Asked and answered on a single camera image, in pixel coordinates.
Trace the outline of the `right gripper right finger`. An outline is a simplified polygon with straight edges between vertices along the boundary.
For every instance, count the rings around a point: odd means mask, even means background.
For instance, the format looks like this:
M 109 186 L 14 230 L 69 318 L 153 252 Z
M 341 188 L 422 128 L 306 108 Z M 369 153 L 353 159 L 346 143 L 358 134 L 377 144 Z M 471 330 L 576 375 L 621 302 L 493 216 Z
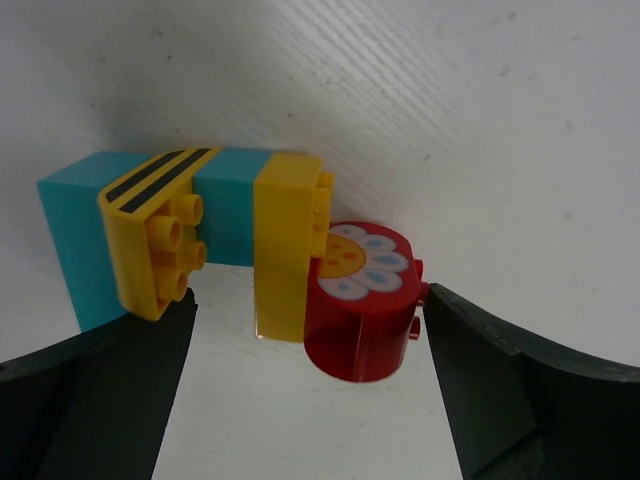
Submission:
M 433 284 L 426 330 L 466 479 L 636 479 L 639 370 Z

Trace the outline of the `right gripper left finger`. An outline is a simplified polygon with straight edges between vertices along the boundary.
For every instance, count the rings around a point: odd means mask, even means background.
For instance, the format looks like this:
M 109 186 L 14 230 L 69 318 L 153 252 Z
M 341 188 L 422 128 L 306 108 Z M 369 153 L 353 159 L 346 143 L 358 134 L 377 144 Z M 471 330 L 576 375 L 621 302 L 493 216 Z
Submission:
M 2 363 L 2 478 L 151 478 L 196 312 L 187 292 Z

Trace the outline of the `red flower lego brick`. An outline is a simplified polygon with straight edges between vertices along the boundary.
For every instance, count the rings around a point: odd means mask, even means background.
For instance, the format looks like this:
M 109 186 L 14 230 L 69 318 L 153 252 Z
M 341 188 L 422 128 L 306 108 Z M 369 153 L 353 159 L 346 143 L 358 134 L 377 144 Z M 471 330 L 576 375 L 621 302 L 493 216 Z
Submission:
M 303 343 L 311 362 L 352 383 L 393 375 L 420 334 L 422 275 L 400 233 L 363 221 L 332 224 L 325 256 L 310 267 Z

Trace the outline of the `yellow striped lego brick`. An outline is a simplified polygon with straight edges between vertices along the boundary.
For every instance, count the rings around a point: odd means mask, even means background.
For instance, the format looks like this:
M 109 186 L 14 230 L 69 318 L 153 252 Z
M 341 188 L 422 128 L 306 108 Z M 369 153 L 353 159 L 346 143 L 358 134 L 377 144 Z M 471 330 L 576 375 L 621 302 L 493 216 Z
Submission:
M 118 298 L 130 313 L 157 321 L 183 299 L 191 272 L 201 269 L 207 246 L 196 227 L 204 201 L 193 177 L 219 147 L 157 154 L 98 195 Z

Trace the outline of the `teal wedge lego brick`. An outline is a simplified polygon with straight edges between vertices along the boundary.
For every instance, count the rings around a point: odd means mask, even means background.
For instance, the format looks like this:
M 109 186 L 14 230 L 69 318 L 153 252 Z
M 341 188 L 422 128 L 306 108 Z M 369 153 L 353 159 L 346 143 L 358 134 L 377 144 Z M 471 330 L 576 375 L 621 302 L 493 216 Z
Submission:
M 118 298 L 98 195 L 105 186 L 150 157 L 98 152 L 37 182 L 81 331 L 92 330 L 126 313 Z

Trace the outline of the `yellow tall lego brick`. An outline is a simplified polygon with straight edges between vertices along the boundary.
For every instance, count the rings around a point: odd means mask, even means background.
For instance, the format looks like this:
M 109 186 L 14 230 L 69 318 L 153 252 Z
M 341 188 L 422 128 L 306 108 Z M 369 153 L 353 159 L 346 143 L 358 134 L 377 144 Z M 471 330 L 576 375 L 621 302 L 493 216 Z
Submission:
M 325 255 L 334 176 L 322 160 L 275 153 L 254 181 L 255 333 L 301 343 L 311 260 Z

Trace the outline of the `teal square lego brick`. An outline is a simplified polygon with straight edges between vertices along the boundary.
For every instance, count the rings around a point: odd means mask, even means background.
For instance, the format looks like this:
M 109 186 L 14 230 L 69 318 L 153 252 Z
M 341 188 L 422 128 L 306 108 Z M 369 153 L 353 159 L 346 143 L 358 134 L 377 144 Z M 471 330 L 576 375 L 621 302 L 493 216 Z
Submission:
M 198 238 L 209 263 L 254 264 L 254 181 L 273 153 L 263 149 L 224 148 L 193 176 L 203 217 Z

